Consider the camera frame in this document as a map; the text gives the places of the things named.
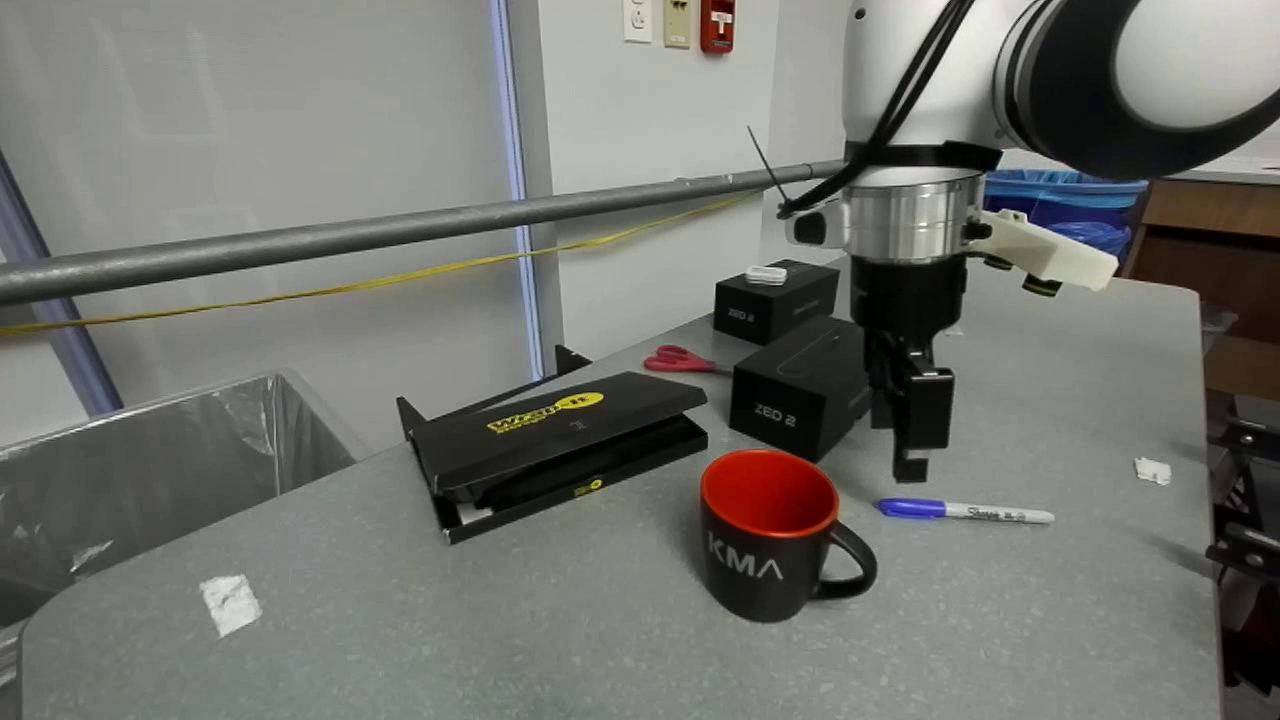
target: wall outlet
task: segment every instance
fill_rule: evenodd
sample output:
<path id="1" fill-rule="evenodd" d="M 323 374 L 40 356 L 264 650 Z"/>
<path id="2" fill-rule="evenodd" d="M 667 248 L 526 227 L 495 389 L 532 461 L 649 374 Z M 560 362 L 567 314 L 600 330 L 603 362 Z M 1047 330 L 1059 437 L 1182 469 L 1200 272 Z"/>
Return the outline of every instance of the wall outlet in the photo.
<path id="1" fill-rule="evenodd" d="M 691 0 L 663 0 L 663 39 L 667 47 L 688 47 L 691 43 L 691 29 L 688 29 L 688 3 Z"/>
<path id="2" fill-rule="evenodd" d="M 623 0 L 623 39 L 652 43 L 652 0 Z"/>

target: fire alarm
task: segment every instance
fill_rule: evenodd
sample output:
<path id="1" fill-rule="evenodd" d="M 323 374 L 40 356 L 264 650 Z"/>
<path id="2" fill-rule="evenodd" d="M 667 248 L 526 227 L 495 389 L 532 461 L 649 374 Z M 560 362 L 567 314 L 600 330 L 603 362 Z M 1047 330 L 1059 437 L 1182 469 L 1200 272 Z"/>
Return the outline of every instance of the fire alarm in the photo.
<path id="1" fill-rule="evenodd" d="M 735 29 L 735 0 L 706 0 L 706 51 L 728 57 Z"/>

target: blue pen cap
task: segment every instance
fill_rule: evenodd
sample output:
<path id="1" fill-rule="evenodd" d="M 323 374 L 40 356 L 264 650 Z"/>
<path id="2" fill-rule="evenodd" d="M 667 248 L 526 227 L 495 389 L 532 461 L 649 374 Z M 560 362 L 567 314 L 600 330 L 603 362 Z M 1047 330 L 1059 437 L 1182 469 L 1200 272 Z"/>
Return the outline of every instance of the blue pen cap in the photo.
<path id="1" fill-rule="evenodd" d="M 886 495 L 886 501 L 877 501 L 877 510 L 886 517 L 902 517 L 902 521 L 944 521 L 950 517 L 944 501 L 926 501 L 926 495 Z"/>

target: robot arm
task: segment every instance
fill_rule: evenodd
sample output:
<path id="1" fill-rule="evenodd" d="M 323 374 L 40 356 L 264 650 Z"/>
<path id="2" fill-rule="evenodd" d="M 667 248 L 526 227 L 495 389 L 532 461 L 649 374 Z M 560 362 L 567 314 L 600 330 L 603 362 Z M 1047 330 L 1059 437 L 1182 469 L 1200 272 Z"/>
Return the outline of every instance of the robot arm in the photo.
<path id="1" fill-rule="evenodd" d="M 897 433 L 902 479 L 926 479 L 928 452 L 950 447 L 954 374 L 933 366 L 933 337 L 959 322 L 965 257 L 1020 264 L 1030 288 L 1114 272 L 976 217 L 979 171 L 999 147 L 1115 180 L 1215 161 L 1280 118 L 1272 29 L 1275 0 L 855 0 L 849 167 L 786 217 L 844 192 L 871 425 Z"/>

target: mug handle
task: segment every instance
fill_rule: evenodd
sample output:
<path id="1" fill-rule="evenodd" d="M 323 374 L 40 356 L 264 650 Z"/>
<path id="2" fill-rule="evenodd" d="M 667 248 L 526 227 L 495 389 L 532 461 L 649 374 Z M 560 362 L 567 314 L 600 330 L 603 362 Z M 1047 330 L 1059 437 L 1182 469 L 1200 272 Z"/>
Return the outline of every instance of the mug handle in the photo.
<path id="1" fill-rule="evenodd" d="M 815 599 L 842 599 L 842 597 L 861 597 L 877 583 L 877 553 L 870 541 L 861 541 L 853 529 L 834 523 L 828 543 L 844 549 L 864 572 L 853 580 L 815 580 L 811 597 Z"/>

